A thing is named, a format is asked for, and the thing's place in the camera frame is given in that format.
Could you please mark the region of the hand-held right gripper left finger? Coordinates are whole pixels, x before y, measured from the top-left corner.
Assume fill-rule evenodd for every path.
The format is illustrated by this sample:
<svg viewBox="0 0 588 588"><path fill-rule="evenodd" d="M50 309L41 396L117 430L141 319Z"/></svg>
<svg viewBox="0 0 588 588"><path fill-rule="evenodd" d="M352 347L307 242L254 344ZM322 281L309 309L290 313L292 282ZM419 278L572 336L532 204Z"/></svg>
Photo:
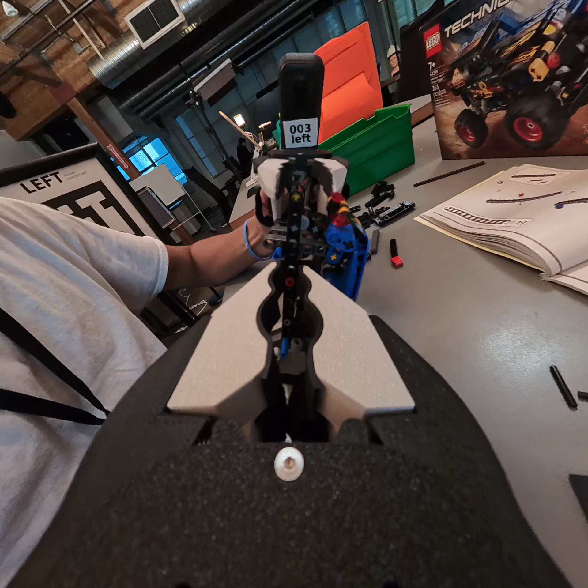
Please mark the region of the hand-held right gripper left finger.
<svg viewBox="0 0 588 588"><path fill-rule="evenodd" d="M286 398L272 331L281 326L281 277L269 263L215 311L166 407L237 423L251 440L283 442Z"/></svg>

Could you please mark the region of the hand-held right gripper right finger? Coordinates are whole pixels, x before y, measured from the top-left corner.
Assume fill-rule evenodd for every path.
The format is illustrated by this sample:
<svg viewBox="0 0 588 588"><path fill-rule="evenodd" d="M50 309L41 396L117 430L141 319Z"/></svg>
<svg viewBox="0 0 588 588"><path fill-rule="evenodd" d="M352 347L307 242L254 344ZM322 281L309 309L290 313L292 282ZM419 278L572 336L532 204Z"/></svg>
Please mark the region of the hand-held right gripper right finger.
<svg viewBox="0 0 588 588"><path fill-rule="evenodd" d="M416 402L368 313L314 270L300 270L294 422L332 440L344 422L412 413Z"/></svg>

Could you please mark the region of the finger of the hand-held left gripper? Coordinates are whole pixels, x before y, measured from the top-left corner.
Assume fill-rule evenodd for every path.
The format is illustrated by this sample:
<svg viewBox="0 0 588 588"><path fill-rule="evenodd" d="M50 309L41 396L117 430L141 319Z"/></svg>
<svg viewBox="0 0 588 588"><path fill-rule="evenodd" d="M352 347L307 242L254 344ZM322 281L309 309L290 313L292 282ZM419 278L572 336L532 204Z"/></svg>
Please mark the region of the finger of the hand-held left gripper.
<svg viewBox="0 0 588 588"><path fill-rule="evenodd" d="M288 210L289 192L282 173L288 171L289 160L257 160L256 174L261 191L261 210L264 222L281 220Z"/></svg>
<svg viewBox="0 0 588 588"><path fill-rule="evenodd" d="M315 159L315 188L317 208L326 208L327 200L332 193L342 194L345 185L348 169L341 160L337 158L316 158Z"/></svg>

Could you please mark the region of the black blue lego vehicle chassis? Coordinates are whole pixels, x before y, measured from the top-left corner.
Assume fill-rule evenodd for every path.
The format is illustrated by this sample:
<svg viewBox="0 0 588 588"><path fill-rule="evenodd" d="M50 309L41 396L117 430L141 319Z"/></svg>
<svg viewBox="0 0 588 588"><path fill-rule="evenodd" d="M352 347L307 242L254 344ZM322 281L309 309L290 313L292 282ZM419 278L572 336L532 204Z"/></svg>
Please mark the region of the black blue lego vehicle chassis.
<svg viewBox="0 0 588 588"><path fill-rule="evenodd" d="M289 355L302 310L299 278L301 266L310 266L345 296L356 301L368 260L369 238L362 223L350 211L348 186L327 201L327 217L293 211L286 221L270 228L263 245L275 252L283 277L280 358Z"/></svg>

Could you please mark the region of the person's left forearm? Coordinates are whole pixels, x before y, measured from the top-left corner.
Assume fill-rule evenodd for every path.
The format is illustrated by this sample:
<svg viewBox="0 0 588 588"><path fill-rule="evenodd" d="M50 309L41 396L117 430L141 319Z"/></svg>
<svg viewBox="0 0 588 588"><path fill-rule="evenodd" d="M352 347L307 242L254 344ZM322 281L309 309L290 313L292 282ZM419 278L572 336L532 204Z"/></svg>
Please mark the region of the person's left forearm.
<svg viewBox="0 0 588 588"><path fill-rule="evenodd" d="M254 253L261 257L272 253L263 243L261 248L253 248ZM259 262L246 250L242 228L189 246L166 246L166 250L168 272L165 290L222 286Z"/></svg>

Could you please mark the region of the pile of black lego parts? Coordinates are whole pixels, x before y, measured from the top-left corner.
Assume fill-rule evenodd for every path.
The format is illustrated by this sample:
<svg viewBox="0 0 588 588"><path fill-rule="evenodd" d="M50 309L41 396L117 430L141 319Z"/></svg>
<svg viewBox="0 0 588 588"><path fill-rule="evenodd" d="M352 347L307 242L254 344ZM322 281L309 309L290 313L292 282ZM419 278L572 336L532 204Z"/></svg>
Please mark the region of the pile of black lego parts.
<svg viewBox="0 0 588 588"><path fill-rule="evenodd" d="M350 211L356 213L367 213L373 215L376 213L376 208L383 202L394 198L394 184L386 180L376 182L371 189L371 197L363 205L357 205L350 208Z"/></svg>

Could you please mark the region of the long dark lego axle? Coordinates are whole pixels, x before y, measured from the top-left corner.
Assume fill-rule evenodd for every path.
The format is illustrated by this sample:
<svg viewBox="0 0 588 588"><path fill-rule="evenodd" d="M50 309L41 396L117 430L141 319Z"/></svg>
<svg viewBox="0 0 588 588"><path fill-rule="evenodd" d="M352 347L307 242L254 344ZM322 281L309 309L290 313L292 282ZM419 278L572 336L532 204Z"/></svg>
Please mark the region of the long dark lego axle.
<svg viewBox="0 0 588 588"><path fill-rule="evenodd" d="M443 179L452 177L454 175L457 175L457 174L460 174L460 173L463 173L463 172L466 172L466 171L477 169L477 168L479 168L481 166L484 166L485 164L486 164L486 162L484 160L482 160L482 161L476 162L474 164L462 166L462 167L457 168L457 169L454 169L452 171L445 172L445 173L436 175L434 177L431 177L431 178L428 178L428 179L425 179L425 180L421 180L419 182L416 182L416 183L413 184L413 187L422 187L422 186L428 185L430 183L437 182L439 180L443 180Z"/></svg>

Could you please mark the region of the lego set box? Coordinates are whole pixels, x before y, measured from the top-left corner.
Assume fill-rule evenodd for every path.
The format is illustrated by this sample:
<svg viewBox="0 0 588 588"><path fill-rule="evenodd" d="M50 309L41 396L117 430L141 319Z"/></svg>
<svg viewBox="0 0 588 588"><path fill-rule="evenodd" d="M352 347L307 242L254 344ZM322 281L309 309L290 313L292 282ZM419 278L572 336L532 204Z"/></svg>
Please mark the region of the lego set box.
<svg viewBox="0 0 588 588"><path fill-rule="evenodd" d="M434 1L400 67L443 159L587 155L587 1Z"/></svg>

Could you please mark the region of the black T-shaped lego axle piece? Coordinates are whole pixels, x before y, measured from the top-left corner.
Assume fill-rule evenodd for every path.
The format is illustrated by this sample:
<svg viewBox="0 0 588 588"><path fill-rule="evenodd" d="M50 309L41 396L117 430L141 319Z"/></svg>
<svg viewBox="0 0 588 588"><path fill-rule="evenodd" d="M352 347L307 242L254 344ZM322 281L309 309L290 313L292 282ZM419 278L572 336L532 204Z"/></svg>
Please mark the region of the black T-shaped lego axle piece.
<svg viewBox="0 0 588 588"><path fill-rule="evenodd" d="M550 365L548 371L559 390L563 401L570 410L577 410L579 403L587 405L587 392L577 391L576 393L573 393L556 365Z"/></svg>

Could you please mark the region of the green plastic bin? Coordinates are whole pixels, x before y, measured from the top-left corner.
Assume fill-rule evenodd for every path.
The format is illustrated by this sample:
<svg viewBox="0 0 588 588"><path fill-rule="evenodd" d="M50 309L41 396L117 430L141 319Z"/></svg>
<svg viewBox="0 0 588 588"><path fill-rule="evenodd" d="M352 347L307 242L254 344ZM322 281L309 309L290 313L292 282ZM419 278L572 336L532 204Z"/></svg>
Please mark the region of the green plastic bin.
<svg viewBox="0 0 588 588"><path fill-rule="evenodd" d="M319 145L349 163L344 184L354 195L415 162L410 107L378 109Z"/></svg>

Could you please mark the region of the orange plastic bin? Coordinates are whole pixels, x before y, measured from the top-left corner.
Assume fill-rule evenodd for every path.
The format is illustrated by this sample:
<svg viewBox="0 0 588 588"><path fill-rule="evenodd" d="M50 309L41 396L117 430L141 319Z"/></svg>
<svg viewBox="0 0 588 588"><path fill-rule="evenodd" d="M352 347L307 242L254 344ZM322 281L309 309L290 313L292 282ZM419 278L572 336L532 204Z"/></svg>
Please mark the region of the orange plastic bin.
<svg viewBox="0 0 588 588"><path fill-rule="evenodd" d="M319 142L383 107L368 22L329 40L315 51L325 67Z"/></svg>

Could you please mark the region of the white ceiling vent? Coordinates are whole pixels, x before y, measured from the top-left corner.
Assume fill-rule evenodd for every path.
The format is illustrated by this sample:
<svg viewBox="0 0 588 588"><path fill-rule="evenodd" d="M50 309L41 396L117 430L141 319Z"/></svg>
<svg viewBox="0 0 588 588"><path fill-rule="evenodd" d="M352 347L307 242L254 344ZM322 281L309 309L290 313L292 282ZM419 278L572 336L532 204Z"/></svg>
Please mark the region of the white ceiling vent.
<svg viewBox="0 0 588 588"><path fill-rule="evenodd" d="M124 17L143 49L186 21L176 1L145 1Z"/></svg>

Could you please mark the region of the person's white shirt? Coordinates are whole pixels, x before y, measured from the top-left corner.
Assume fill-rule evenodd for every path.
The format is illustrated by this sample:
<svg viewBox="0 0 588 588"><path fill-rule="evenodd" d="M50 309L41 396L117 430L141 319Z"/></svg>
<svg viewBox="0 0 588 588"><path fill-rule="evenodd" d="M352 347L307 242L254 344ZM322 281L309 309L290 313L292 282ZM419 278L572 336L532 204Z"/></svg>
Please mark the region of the person's white shirt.
<svg viewBox="0 0 588 588"><path fill-rule="evenodd" d="M109 410L166 350L138 313L167 272L158 239L1 198L1 309ZM1 411L1 587L55 517L96 431Z"/></svg>

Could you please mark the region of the black white marker board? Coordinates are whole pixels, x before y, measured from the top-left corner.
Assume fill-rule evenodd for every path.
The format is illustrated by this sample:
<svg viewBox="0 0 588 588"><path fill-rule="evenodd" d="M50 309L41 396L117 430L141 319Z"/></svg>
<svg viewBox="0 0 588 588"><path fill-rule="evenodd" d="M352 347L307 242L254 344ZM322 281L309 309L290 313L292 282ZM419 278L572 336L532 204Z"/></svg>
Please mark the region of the black white marker board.
<svg viewBox="0 0 588 588"><path fill-rule="evenodd" d="M98 143L2 170L1 197L40 203L165 244L173 241Z"/></svg>

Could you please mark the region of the silver air duct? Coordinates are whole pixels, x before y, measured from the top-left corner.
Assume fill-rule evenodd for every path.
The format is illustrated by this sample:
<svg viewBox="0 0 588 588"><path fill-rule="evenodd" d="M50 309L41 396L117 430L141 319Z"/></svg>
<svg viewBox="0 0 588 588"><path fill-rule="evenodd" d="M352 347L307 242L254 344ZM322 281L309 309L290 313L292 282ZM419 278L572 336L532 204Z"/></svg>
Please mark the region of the silver air duct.
<svg viewBox="0 0 588 588"><path fill-rule="evenodd" d="M273 1L177 1L186 21L143 49L130 29L116 37L94 56L88 68L100 84L114 89L144 68L139 76L186 72L201 58L208 59L228 47L239 35L248 33L265 18Z"/></svg>

